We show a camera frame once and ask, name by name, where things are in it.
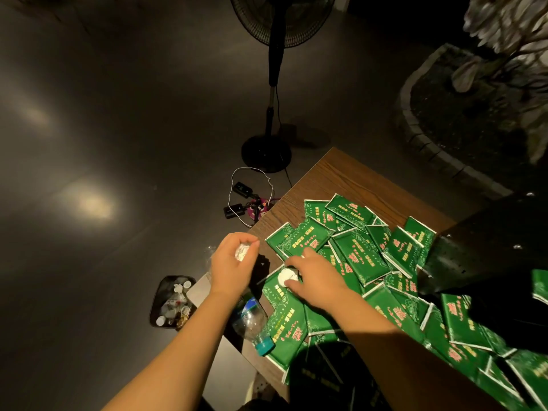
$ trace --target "forearm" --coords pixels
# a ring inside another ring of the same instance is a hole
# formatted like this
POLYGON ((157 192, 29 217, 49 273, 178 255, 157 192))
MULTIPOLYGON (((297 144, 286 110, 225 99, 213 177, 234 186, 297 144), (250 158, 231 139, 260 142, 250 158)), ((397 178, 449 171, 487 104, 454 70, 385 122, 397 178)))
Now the forearm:
POLYGON ((499 409, 477 388, 348 291, 330 311, 394 411, 499 409))
POLYGON ((194 410, 232 308, 224 295, 210 294, 173 341, 105 410, 194 410))

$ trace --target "wood grain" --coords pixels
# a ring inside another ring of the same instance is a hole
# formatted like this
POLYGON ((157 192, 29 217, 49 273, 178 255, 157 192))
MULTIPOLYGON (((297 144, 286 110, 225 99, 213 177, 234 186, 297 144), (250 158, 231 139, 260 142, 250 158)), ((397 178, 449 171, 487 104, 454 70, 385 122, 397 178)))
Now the wood grain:
MULTIPOLYGON (((305 218, 304 199, 330 200, 335 193, 367 206, 391 229, 396 225, 403 226, 408 216, 413 216, 437 232, 455 224, 452 219, 380 174, 339 149, 332 148, 251 228, 250 233, 264 239, 288 221, 296 227, 305 218)), ((260 253, 270 261, 270 272, 282 264, 280 258, 264 241, 261 242, 260 253)), ((270 303, 265 297, 262 297, 260 302, 270 315, 270 303)), ((268 359, 260 357, 247 340, 242 346, 242 354, 278 393, 289 401, 288 387, 281 383, 282 372, 268 359)))

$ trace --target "floor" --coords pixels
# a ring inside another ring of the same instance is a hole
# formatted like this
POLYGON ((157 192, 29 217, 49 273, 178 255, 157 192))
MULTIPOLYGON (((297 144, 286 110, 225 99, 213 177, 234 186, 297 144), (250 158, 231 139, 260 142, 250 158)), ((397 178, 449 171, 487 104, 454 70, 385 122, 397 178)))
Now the floor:
MULTIPOLYGON (((245 230, 222 208, 264 126, 267 47, 229 0, 152 1, 80 1, 57 19, 0 3, 3 409, 99 409, 174 336, 148 324, 161 278, 199 278, 205 248, 245 230)), ((431 51, 337 12, 287 50, 291 181, 337 146, 456 220, 484 207, 394 132, 397 91, 431 51)), ((289 189, 283 172, 272 182, 289 189)))

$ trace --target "blue bottle cap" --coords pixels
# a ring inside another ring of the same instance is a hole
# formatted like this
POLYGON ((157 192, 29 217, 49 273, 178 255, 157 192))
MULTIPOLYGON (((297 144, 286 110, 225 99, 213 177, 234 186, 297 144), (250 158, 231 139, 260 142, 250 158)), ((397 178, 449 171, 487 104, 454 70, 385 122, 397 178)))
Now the blue bottle cap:
POLYGON ((269 353, 272 349, 274 349, 275 346, 276 345, 274 344, 271 338, 266 338, 262 342, 257 343, 257 345, 255 345, 255 349, 257 350, 257 353, 259 354, 259 356, 264 356, 267 353, 269 353))

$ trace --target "standing fan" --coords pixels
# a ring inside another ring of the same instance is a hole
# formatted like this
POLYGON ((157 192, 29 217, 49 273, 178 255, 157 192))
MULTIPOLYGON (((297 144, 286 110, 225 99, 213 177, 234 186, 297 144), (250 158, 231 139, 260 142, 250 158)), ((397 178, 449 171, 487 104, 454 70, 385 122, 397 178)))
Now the standing fan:
POLYGON ((335 0, 230 0, 243 27, 269 46, 270 100, 264 135, 249 138, 242 159, 249 167, 267 173, 280 172, 291 162, 289 145, 272 135, 274 94, 278 85, 283 50, 310 39, 325 23, 335 0))

